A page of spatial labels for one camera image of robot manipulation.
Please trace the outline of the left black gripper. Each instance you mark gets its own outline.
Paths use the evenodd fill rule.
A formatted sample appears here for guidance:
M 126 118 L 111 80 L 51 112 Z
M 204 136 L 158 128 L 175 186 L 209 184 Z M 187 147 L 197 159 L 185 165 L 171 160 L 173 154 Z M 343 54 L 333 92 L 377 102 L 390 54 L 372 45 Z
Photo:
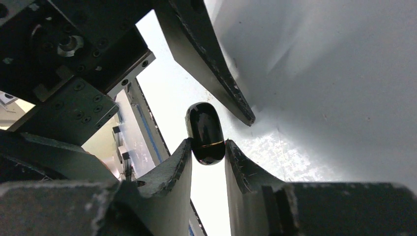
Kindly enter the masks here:
M 3 0 L 0 89 L 34 105 L 9 131 L 84 144 L 150 51 L 136 23 L 148 0 Z

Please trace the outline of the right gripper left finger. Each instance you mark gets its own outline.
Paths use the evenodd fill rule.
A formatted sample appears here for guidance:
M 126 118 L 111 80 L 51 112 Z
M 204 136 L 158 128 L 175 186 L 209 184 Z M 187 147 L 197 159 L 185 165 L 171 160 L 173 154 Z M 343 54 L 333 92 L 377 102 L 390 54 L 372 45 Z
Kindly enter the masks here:
M 136 181 L 14 181 L 0 186 L 3 236 L 186 236 L 191 139 Z

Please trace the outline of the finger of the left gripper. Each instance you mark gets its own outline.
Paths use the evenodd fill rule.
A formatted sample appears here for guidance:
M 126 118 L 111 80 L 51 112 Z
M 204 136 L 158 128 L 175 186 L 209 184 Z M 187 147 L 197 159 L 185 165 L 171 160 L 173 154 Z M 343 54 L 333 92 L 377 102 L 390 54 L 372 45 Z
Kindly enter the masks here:
M 117 181 L 95 155 L 83 148 L 28 133 L 0 131 L 0 154 L 42 173 L 70 180 Z
M 232 76 L 202 0 L 155 0 L 153 9 L 174 60 L 251 126 L 256 117 Z

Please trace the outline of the black earbud charging case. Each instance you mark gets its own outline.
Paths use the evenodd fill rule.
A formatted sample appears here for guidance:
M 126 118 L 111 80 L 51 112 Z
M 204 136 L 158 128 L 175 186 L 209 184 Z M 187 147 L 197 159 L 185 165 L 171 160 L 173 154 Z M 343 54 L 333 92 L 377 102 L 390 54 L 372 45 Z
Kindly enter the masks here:
M 185 116 L 192 152 L 202 165 L 215 165 L 225 156 L 225 139 L 216 109 L 207 102 L 191 105 Z

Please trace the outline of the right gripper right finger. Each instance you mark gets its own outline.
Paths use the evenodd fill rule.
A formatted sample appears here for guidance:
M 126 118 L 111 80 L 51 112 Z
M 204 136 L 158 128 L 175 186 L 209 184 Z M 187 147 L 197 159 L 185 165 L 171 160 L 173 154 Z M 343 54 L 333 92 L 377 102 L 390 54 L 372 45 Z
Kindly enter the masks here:
M 389 182 L 285 182 L 227 140 L 234 236 L 414 236 L 417 197 Z

